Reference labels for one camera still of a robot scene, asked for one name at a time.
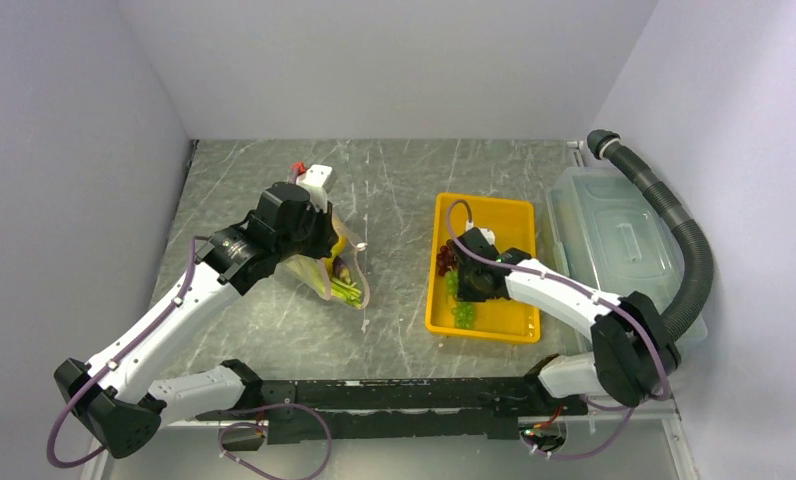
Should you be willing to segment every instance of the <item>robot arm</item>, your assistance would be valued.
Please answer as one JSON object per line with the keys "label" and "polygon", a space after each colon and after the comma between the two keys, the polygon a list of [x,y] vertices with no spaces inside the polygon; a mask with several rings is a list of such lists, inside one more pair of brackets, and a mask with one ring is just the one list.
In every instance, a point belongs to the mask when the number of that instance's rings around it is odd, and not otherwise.
{"label": "robot arm", "polygon": [[[124,335],[86,363],[68,359],[57,368],[66,408],[115,458],[132,454],[173,421],[259,403],[262,380],[235,360],[156,379],[208,318],[273,274],[278,263],[293,255],[330,255],[337,241],[327,201],[333,180],[330,167],[317,165],[295,184],[266,189],[243,221],[215,232],[197,252],[193,244],[194,264]],[[55,441],[55,432],[51,437]],[[55,457],[51,463],[61,466]]]}
{"label": "robot arm", "polygon": [[665,374],[680,364],[680,354],[647,296],[634,292],[620,297],[588,287],[520,250],[499,253],[492,232],[471,223],[467,228],[451,247],[459,264],[459,300],[506,298],[527,303],[570,325],[592,343],[592,352],[557,356],[541,362],[542,367],[533,372],[552,397],[610,395],[635,407],[652,396],[660,383],[647,342],[656,350]]}

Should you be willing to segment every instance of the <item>gray marble surface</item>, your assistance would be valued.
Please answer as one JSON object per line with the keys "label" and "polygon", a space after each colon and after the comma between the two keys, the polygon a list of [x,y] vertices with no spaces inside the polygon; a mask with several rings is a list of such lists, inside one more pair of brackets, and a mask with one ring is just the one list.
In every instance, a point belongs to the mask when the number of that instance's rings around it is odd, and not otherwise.
{"label": "gray marble surface", "polygon": [[369,243],[362,256],[373,292],[369,307],[325,302],[292,277],[272,277],[209,320],[166,377],[208,370],[228,358],[266,379],[521,375],[562,350],[568,327],[547,315],[533,345],[444,338],[424,325],[436,195],[529,200],[538,216],[546,188],[570,166],[562,141],[201,141],[154,301],[182,273],[192,235],[244,218],[262,190],[299,161],[330,165],[338,174],[335,209]]}

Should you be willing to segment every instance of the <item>black joint housing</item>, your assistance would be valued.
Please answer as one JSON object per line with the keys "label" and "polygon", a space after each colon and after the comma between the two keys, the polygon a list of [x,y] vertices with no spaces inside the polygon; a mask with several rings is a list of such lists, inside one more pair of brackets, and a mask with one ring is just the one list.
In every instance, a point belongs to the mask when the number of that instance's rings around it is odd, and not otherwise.
{"label": "black joint housing", "polygon": [[[59,391],[68,402],[89,381],[86,366],[69,358],[54,372]],[[115,399],[113,388],[93,385],[72,413],[114,458],[124,458],[144,446],[159,429],[166,403],[150,394],[137,404]]]}
{"label": "black joint housing", "polygon": [[[510,249],[503,255],[499,255],[495,245],[487,242],[486,237],[477,227],[460,235],[458,240],[470,252],[491,261],[502,260],[502,257],[506,257],[507,263],[518,263],[521,261],[521,254],[524,253],[517,249]],[[453,250],[458,265],[457,300],[485,302],[493,298],[510,298],[507,295],[507,285],[504,281],[504,278],[510,273],[509,270],[480,263],[466,255],[460,248],[453,248]]]}
{"label": "black joint housing", "polygon": [[[621,299],[620,307],[648,333],[666,375],[674,372],[681,364],[681,355],[651,299],[634,292]],[[622,405],[633,408],[641,404],[660,384],[645,342],[615,312],[596,318],[590,331],[601,386]]]}
{"label": "black joint housing", "polygon": [[261,392],[263,380],[250,367],[236,359],[225,360],[221,362],[221,366],[233,371],[242,380],[242,385],[245,385],[245,391],[242,392],[242,396],[239,397],[236,405],[230,408],[231,410],[244,410],[252,405],[263,405],[265,403]]}
{"label": "black joint housing", "polygon": [[244,295],[257,281],[274,273],[277,264],[293,255],[330,256],[338,236],[331,217],[333,206],[318,211],[303,187],[278,182],[266,189],[257,208],[245,220],[215,232],[197,253]]}

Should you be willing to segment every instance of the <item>white backdrop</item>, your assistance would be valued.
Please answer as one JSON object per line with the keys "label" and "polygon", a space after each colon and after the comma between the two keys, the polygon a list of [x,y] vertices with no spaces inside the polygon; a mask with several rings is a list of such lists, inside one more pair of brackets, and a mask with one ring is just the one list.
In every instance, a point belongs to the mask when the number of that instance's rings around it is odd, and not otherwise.
{"label": "white backdrop", "polygon": [[601,109],[713,245],[678,403],[705,479],[796,479],[796,0],[662,1]]}
{"label": "white backdrop", "polygon": [[114,2],[0,1],[0,479],[80,475],[53,371],[147,309],[188,147]]}
{"label": "white backdrop", "polygon": [[656,0],[120,0],[193,138],[583,135]]}

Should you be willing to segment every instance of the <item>yellow tray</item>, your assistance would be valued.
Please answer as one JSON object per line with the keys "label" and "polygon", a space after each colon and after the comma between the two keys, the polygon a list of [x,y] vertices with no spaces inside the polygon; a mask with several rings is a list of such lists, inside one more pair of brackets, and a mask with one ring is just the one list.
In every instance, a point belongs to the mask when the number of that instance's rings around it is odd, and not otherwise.
{"label": "yellow tray", "polygon": [[[425,326],[432,333],[509,343],[535,343],[539,340],[539,309],[512,300],[487,300],[476,303],[475,325],[471,330],[454,327],[453,297],[446,293],[445,279],[436,275],[436,254],[450,237],[445,226],[445,212],[451,202],[463,199],[472,207],[477,227],[495,233],[500,251],[515,247],[536,257],[536,225],[530,202],[501,198],[440,193],[436,197],[433,220],[433,245],[430,250],[430,282],[427,290]],[[454,208],[451,221],[459,235],[466,224],[466,209]]]}

